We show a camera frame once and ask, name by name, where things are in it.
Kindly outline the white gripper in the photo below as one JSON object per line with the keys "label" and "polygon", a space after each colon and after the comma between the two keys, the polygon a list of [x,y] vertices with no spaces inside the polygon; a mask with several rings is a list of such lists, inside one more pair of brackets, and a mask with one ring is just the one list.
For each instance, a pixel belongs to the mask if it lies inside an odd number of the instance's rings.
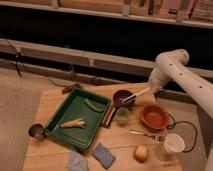
{"label": "white gripper", "polygon": [[155,68],[150,76],[149,76],[149,87],[134,93],[133,95],[127,97],[126,99],[122,100],[123,104],[130,103],[131,101],[135,100],[136,97],[149,92],[152,90],[153,93],[159,92],[166,84],[167,84],[167,76],[161,72],[158,68]]}

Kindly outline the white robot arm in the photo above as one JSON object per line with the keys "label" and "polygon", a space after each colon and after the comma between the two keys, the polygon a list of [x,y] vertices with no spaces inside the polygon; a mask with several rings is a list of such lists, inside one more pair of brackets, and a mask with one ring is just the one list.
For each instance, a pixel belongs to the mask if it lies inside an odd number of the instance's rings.
{"label": "white robot arm", "polygon": [[176,82],[213,121],[213,84],[186,67],[189,53],[185,49],[160,53],[156,57],[155,68],[149,75],[148,87],[122,100],[131,102],[146,93],[156,93],[170,80]]}

